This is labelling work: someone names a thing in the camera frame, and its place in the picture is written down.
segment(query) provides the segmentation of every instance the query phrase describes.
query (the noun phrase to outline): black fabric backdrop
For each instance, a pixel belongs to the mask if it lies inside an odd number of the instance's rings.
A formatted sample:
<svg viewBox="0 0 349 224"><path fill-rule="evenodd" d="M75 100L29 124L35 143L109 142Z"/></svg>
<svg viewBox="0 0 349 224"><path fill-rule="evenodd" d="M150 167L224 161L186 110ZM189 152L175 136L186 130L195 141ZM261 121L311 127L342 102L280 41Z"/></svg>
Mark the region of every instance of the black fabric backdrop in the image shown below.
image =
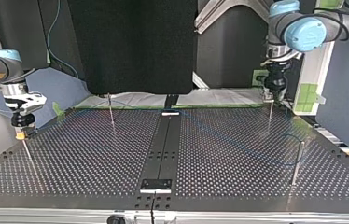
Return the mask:
<svg viewBox="0 0 349 224"><path fill-rule="evenodd" d="M94 94L192 90L196 0L68 0Z"/></svg>

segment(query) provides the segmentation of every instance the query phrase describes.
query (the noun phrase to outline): perforated metal table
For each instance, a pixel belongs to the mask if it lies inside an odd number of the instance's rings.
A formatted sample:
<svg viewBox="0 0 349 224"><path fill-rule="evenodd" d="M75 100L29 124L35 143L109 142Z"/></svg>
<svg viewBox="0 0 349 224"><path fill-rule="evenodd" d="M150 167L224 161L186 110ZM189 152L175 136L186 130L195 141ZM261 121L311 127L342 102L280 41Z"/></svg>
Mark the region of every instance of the perforated metal table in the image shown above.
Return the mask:
<svg viewBox="0 0 349 224"><path fill-rule="evenodd" d="M0 155L0 208L349 214L349 158L269 108L72 111ZM305 143L291 186L300 140ZM142 194L145 179L171 194Z"/></svg>

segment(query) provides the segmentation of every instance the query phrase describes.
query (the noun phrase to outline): green tape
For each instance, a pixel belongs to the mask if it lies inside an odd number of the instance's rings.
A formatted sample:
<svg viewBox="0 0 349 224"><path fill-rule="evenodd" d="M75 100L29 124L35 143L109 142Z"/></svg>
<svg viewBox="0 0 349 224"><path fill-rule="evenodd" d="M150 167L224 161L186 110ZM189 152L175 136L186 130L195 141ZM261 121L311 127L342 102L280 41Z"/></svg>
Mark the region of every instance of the green tape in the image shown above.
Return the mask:
<svg viewBox="0 0 349 224"><path fill-rule="evenodd" d="M342 4L343 0L320 0L319 7L336 9L340 8Z"/></svg>
<svg viewBox="0 0 349 224"><path fill-rule="evenodd" d="M59 106L58 103L52 102L52 109L55 112L58 121L61 121L64 119L66 113L64 112L64 110L61 110L61 107Z"/></svg>
<svg viewBox="0 0 349 224"><path fill-rule="evenodd" d="M252 86L254 87L261 87L263 86L263 83L261 83L260 81L257 81L257 77L267 77L268 74L270 72L268 72L268 70L254 70L253 72L253 80L252 80Z"/></svg>
<svg viewBox="0 0 349 224"><path fill-rule="evenodd" d="M304 83L300 85L300 93L295 106L297 112L312 112L317 100L317 84Z"/></svg>
<svg viewBox="0 0 349 224"><path fill-rule="evenodd" d="M109 106L103 105L103 106L94 106L94 105L81 105L77 106L76 109L110 109ZM113 110L133 110L133 109L145 109L145 110L157 110L157 109L163 109L162 105L136 105L136 106L126 106L126 105L115 105L112 106L111 109Z"/></svg>
<svg viewBox="0 0 349 224"><path fill-rule="evenodd" d="M256 108L263 107L265 104L239 104L239 105L174 105L173 109L188 109L188 108ZM77 106L76 109L109 109L109 106L97 106L93 107L89 105ZM133 109L145 109L145 110L160 110L163 109L161 105L137 105L137 106L113 106L113 110L133 110Z"/></svg>
<svg viewBox="0 0 349 224"><path fill-rule="evenodd" d="M265 104L241 104L241 105L175 105L175 109L188 109L188 108L256 108L263 107Z"/></svg>

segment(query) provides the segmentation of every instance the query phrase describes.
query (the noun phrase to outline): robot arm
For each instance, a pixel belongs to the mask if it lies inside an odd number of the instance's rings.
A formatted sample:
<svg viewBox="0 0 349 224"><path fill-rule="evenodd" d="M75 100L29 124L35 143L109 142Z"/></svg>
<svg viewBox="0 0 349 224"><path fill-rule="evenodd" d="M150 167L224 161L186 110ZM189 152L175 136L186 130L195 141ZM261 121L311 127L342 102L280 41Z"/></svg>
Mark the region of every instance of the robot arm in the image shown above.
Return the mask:
<svg viewBox="0 0 349 224"><path fill-rule="evenodd" d="M289 60L314 50L323 43L349 39L349 0L341 10L322 9L322 12L299 13L298 0L283 0L270 8L268 61L270 71L264 86L281 101L286 93L284 73Z"/></svg>
<svg viewBox="0 0 349 224"><path fill-rule="evenodd" d="M38 92L29 92L26 75L21 66L21 57L16 50L0 50L0 84L6 106L13 116L17 139L24 140L35 129L32 112L42 108L47 98Z"/></svg>

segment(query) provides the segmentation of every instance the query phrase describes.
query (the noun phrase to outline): blue cable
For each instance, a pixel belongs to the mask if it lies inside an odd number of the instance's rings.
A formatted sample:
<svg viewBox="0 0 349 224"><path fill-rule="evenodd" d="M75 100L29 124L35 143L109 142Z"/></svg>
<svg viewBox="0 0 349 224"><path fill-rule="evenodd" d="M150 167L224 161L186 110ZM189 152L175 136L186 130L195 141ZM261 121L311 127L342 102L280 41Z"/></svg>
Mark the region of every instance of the blue cable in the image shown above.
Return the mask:
<svg viewBox="0 0 349 224"><path fill-rule="evenodd" d="M127 104L124 104L124 103L119 102L119 101L112 101L112 102L117 103L117 104L121 104L121 105L125 105L125 106L128 106L128 107L130 107L130 108L138 109L137 107L134 107L134 106L131 106L131 105L127 105ZM220 133L220 132L218 132L218 131L212 130L211 128L207 127L205 124L203 124L202 122L196 120L195 118L193 118L191 115L189 115L188 113L186 113L186 112L184 112L184 111L176 110L176 109L172 109L172 110L175 111L175 112L178 112L178 113L180 113L180 114L182 114L182 115L184 115L184 116L185 116L186 118L188 118L188 119L192 119L192 120L194 121L194 123L196 123L196 125L199 126L202 130L204 130L204 131L206 131L206 132L208 132L208 133L211 133L213 136L216 136L216 137L218 137L218 138L221 138L221 139L224 140L224 141L227 141L227 142L229 142L229 143L232 143L232 144L235 145L236 147L238 147L238 148L244 150L246 153L252 154L252 155L253 155L254 157L256 157L257 159L261 159L261 160L264 160L264 161L270 161L270 162L272 162L273 164L276 164L276 165L291 166L291 167L297 165L297 164L300 163L300 162L302 162L303 159L304 159L304 156L305 156L304 153L302 153L302 155L301 155L301 157L300 157L300 159L299 159L298 161L291 162L291 163L272 159L272 158L267 157L266 155L264 155L264 154L262 154L262 153L258 153L258 152L254 151L254 150L250 150L250 149L244 147L244 146L241 145L238 141L236 141L236 140L234 140L234 139L232 139L232 138L226 136L225 134L222 134L222 133ZM285 133L285 134L282 135L282 137L287 137L287 136L293 137L293 138L295 138L296 140L298 140L298 141L299 141L299 149L300 149L302 140L300 140L296 135L291 134L291 133Z"/></svg>
<svg viewBox="0 0 349 224"><path fill-rule="evenodd" d="M53 21L52 25L49 27L49 33L47 34L47 48L49 50L49 54L52 56L52 58L54 58L56 61L66 65L67 67L69 67L73 73L76 75L76 78L79 78L79 75L78 75L78 71L76 70L76 68L74 68L72 65L70 65L69 63L66 63L64 62L63 60L59 59L51 50L51 47L50 47L50 35L51 35L51 32L52 32L52 29L53 27L55 26L56 22L58 21L58 18L59 18L59 14L61 12L61 0L58 0L58 10L56 12L56 16L55 16L55 20Z"/></svg>
<svg viewBox="0 0 349 224"><path fill-rule="evenodd" d="M120 105L124 105L125 106L128 106L130 108L133 108L134 110L144 110L146 112L150 112L150 113L158 113L160 114L162 112L162 110L148 110L148 109L141 109L141 108L137 108L135 106L132 106L132 105L127 105L127 104L124 104L122 102L119 102L119 101L112 101L113 103L117 103L117 104L120 104ZM53 127L53 126L56 126L56 125L62 125L64 124L67 120L69 119L73 119L75 117L78 117L88 111L91 111L93 110L94 108L96 108L97 106L99 105L102 105L106 102L101 102L100 104L98 105L95 105L91 108L88 108L88 109L84 109L84 110L81 110L79 112L76 112L75 114L63 119L62 121L58 122L58 123L55 123L53 125L49 125L49 126L46 126L46 127L43 127L43 128L40 128L40 129L37 129L37 132L41 131L41 130L44 130L44 129L47 129L47 128L50 128L50 127ZM238 141L230 138L229 136L225 135L225 134L222 134L218 131L215 131L211 128L209 128L208 126L206 126L205 124L203 124L201 121L198 121L196 120L194 117L192 117L190 114L184 112L184 111L181 111L181 110L176 110L176 109L172 109L173 111L175 112L178 112L180 113L181 115L185 116L186 118L188 119L191 119L198 127L201 128L201 130L207 132L207 133L210 133L211 135L215 136L215 137L218 137L226 142L229 142L231 143L232 145L234 145L235 147L238 147L240 148L241 150L245 151L246 153L252 155L253 157L255 157L256 159L258 160L262 160L262 161L269 161L270 163L272 163L273 165L279 165L279 166L286 166L286 167L293 167L295 165L297 165L298 163L302 162L304 160L304 157L305 157L305 154L302 153L300 159L298 161L295 161L295 162L287 162L287 161L279 161L279 160L276 160L276 159L272 159L270 158L269 156L266 156L264 155L263 153L259 153L259 152L256 152L254 150L251 150L251 149L248 149L246 148L245 146L243 146L242 144L240 144ZM299 149L301 147L301 143L302 143L302 140L300 140L300 138L298 138L296 135L292 134L292 133L285 133L282 135L282 137L292 137L294 139L296 139L297 141L299 141Z"/></svg>

